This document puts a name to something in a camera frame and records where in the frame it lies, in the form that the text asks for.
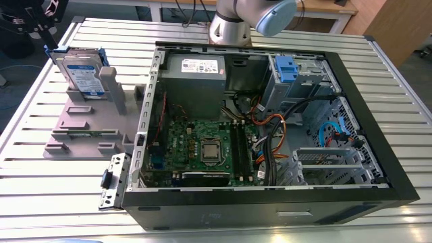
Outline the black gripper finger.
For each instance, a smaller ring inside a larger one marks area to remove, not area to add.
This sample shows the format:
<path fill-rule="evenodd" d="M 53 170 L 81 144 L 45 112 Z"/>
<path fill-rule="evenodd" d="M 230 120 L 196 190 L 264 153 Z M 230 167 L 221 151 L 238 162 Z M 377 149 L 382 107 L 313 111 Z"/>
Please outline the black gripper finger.
<path fill-rule="evenodd" d="M 37 25 L 37 33 L 40 35 L 40 38 L 44 40 L 45 42 L 45 45 L 49 49 L 56 49 L 58 46 L 57 46 L 57 43 L 54 41 L 54 38 L 53 38 L 53 34 L 56 33 L 57 31 L 57 28 L 53 26 L 53 27 L 48 27 L 46 25 Z"/>

